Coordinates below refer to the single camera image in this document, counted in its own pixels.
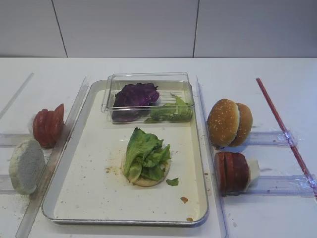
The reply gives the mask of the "clear strip far left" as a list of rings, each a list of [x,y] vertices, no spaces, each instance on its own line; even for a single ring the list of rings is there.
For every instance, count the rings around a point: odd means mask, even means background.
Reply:
[[[12,104],[14,103],[14,101],[17,99],[17,97],[20,95],[20,93],[23,91],[23,89],[27,86],[27,84],[29,83],[29,81],[33,78],[34,73],[31,72],[29,74],[29,76],[25,79],[25,81],[22,83],[22,85],[18,88],[18,90],[13,94],[13,96],[11,97],[11,99],[7,102],[7,104],[5,105],[5,107],[1,110],[0,112],[0,119],[2,119],[2,117],[5,115],[5,113],[7,112],[7,110],[12,106]]]

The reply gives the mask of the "clear bun track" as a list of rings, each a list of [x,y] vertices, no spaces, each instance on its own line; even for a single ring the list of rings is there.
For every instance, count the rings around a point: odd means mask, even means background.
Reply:
[[[290,137],[291,144],[297,146],[298,140],[293,136],[290,131],[286,132]],[[257,132],[251,131],[243,146],[283,146],[288,147],[289,144],[284,136],[283,131],[267,131]]]

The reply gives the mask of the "bottom bun on tray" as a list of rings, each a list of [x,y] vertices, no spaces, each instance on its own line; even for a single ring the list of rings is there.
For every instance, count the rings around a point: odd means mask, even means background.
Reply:
[[[121,172],[123,174],[124,172],[124,164],[126,162],[126,153],[124,153],[123,157],[122,157],[122,161],[121,161]],[[161,183],[166,177],[167,174],[170,170],[170,160],[167,161],[167,164],[163,165],[163,169],[165,169],[165,172],[163,174],[163,177],[160,180],[152,180],[149,178],[142,178],[141,176],[134,181],[133,185],[137,185],[137,186],[141,186],[141,187],[150,187],[150,186],[155,186],[159,183]]]

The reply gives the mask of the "clear rail right of tray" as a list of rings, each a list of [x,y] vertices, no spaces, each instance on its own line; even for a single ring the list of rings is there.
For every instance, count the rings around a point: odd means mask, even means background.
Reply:
[[[200,117],[201,117],[201,124],[203,128],[204,140],[207,150],[207,157],[208,157],[208,165],[210,170],[210,177],[211,177],[211,187],[212,187],[212,194],[215,200],[215,207],[217,211],[217,218],[218,224],[220,229],[220,237],[226,238],[228,236],[226,221],[223,214],[223,205],[222,205],[222,198],[219,196],[218,191],[218,183],[217,177],[214,172],[214,160],[213,160],[213,150],[210,146],[209,140],[209,132],[207,128],[207,121],[206,121],[206,112],[204,109],[204,101],[203,101],[203,94],[201,90],[201,85],[199,84],[198,77],[196,77],[196,89],[199,98],[199,108],[200,108]]]

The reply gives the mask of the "metal baking tray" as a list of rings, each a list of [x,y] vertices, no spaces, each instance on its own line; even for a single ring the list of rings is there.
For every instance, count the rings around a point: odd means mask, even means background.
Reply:
[[[72,225],[181,226],[202,224],[209,206],[196,120],[113,124],[101,111],[106,81],[89,90],[73,133],[45,195],[42,212]],[[152,187],[128,182],[121,171],[134,128],[171,146],[168,179]]]

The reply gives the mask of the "clear rail of tray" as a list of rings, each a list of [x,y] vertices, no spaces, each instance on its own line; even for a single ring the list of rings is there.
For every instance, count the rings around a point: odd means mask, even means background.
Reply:
[[[87,90],[89,88],[89,82],[87,78],[84,78],[79,92],[77,93],[74,104],[68,114],[66,123],[63,128],[63,132],[59,142],[53,148],[52,153],[48,159],[46,167],[42,173],[36,191],[30,195],[30,203],[25,211],[23,219],[16,232],[16,238],[27,238],[32,229],[33,223],[42,204],[44,195],[46,194],[47,188],[50,184],[52,176],[55,172],[57,165],[59,164],[60,156],[63,150],[66,148],[70,135],[73,131],[74,125],[77,120],[78,113],[81,109],[83,100],[85,99]]]
[[[217,218],[218,224],[220,229],[220,237],[226,238],[228,236],[226,221],[223,214],[223,205],[222,205],[222,198],[219,196],[218,191],[218,183],[217,177],[214,172],[214,160],[213,160],[213,150],[210,146],[209,140],[209,132],[207,128],[207,121],[206,121],[206,112],[204,109],[204,101],[203,101],[203,94],[201,90],[201,85],[199,84],[198,77],[196,77],[196,89],[199,98],[199,108],[200,108],[200,117],[201,117],[201,124],[203,128],[204,140],[207,150],[207,157],[208,157],[208,165],[210,170],[210,177],[211,177],[211,187],[212,187],[212,194],[215,200],[215,207],[217,211]]]

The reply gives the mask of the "green lettuce leaf on bun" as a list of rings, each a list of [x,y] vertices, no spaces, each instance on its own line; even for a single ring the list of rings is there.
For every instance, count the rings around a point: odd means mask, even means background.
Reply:
[[[127,145],[123,175],[130,183],[140,176],[160,180],[168,160],[171,160],[170,144],[164,147],[162,139],[136,127]]]

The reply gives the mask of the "clear rail left of tray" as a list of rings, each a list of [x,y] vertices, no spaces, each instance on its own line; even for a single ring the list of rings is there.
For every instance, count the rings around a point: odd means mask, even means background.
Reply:
[[[27,238],[32,229],[33,223],[42,204],[44,195],[46,194],[47,188],[50,184],[52,176],[55,172],[57,165],[59,164],[60,156],[63,150],[66,148],[70,135],[73,131],[74,125],[77,120],[78,113],[81,109],[83,100],[85,99],[87,90],[89,88],[89,82],[87,78],[84,78],[79,92],[77,93],[74,104],[68,114],[66,123],[63,128],[63,132],[59,142],[53,148],[52,153],[48,159],[46,167],[42,173],[36,191],[30,195],[30,203],[25,211],[23,219],[16,232],[16,238]]]

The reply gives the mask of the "clear bread track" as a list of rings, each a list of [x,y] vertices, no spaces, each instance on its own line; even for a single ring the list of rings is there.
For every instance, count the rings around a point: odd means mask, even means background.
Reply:
[[[16,194],[9,175],[0,175],[0,194]]]

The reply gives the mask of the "sliced meat patties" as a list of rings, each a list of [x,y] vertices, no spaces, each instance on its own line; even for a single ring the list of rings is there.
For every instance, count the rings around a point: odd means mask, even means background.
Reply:
[[[242,192],[250,181],[250,168],[241,153],[217,152],[214,157],[219,190],[222,194]]]

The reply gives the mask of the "clear meat track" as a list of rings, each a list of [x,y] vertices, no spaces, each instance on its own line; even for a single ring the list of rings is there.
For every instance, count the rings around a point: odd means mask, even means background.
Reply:
[[[260,176],[255,179],[246,190],[224,192],[223,195],[312,197],[317,195],[317,182],[313,175]]]

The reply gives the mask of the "red tomato slices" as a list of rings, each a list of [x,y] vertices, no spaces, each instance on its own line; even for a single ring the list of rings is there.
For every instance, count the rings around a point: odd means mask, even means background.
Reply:
[[[59,140],[64,126],[64,104],[54,111],[42,109],[33,119],[33,136],[42,148],[53,148]]]

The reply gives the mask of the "clear plastic container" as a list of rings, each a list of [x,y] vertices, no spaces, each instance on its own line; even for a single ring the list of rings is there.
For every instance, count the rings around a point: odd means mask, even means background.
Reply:
[[[115,96],[127,84],[137,83],[153,83],[157,86],[159,98],[156,102],[151,103],[149,106],[141,107],[114,107]],[[123,124],[112,120],[112,113],[120,110],[137,109],[142,112],[142,115],[131,122],[125,123],[144,123],[150,116],[151,109],[163,106],[166,103],[174,103],[175,99],[171,96],[175,94],[179,96],[185,103],[189,103],[194,112],[194,99],[192,87],[189,83],[188,74],[185,72],[174,73],[135,73],[135,74],[113,74],[106,83],[105,95],[102,102],[102,112],[107,114],[108,119],[112,123]]]

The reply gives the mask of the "white pusher block right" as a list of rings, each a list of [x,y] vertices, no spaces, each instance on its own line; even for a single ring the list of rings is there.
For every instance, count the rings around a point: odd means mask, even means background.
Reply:
[[[254,159],[247,160],[247,164],[249,167],[249,178],[248,178],[248,182],[244,191],[246,191],[248,187],[258,179],[261,172],[257,160],[254,160]]]

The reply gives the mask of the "green lettuce in container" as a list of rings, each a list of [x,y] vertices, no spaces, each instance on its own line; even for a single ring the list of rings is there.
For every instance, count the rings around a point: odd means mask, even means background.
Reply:
[[[151,109],[150,116],[144,123],[187,122],[192,117],[192,109],[189,103],[185,103],[179,96],[171,94],[175,99],[174,103],[166,103],[155,109]]]

